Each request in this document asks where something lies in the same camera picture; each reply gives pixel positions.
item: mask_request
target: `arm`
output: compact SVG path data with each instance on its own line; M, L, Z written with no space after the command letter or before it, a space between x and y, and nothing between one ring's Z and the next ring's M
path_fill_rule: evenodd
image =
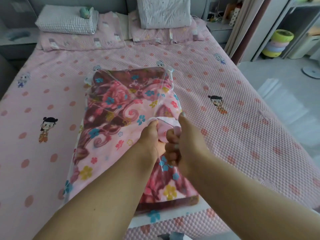
M183 116L180 138L167 133L166 158L242 239L319 239L320 216L214 157L201 133Z
M58 210L34 239L122 239L163 153L153 121L135 145Z

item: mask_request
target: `floral fabric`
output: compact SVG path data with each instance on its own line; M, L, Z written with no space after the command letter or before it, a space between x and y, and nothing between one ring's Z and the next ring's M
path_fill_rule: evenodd
M98 70L85 82L90 86L87 107L66 182L65 203L134 145L151 117L177 119L182 111L173 92L172 74L162 67ZM154 166L137 213L185 204L189 200L179 199L197 195L186 178L162 156Z

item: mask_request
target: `hand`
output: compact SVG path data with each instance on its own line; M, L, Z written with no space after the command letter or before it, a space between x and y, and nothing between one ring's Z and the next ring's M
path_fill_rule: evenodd
M201 132L187 120L184 112L179 116L179 123L181 125L180 136L175 135L173 129L167 131L166 137L169 143L165 145L164 156L169 164L177 166L179 171L188 177L197 158L203 154L210 155L210 151Z
M141 136L136 143L140 145L143 150L146 149L154 161L165 153L166 145L164 142L159 141L157 124L157 120L150 122L150 124L142 130Z

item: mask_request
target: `pink quilted mattress pad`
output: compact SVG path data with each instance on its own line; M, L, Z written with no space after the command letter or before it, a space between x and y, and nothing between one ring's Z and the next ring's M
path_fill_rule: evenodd
M31 239L62 204L84 114L83 80L98 66L173 67L174 92L212 153L308 208L320 205L319 169L210 33L203 34L205 41L186 45L34 51L0 102L0 239ZM128 229L125 238L171 231L195 238L228 227L206 209Z

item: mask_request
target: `stacked plastic basin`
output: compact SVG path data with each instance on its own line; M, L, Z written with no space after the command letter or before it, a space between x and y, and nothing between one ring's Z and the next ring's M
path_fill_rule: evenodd
M284 29L277 29L271 36L270 41L266 44L266 47L262 50L262 54L267 57L278 57L286 46L294 39L294 34Z

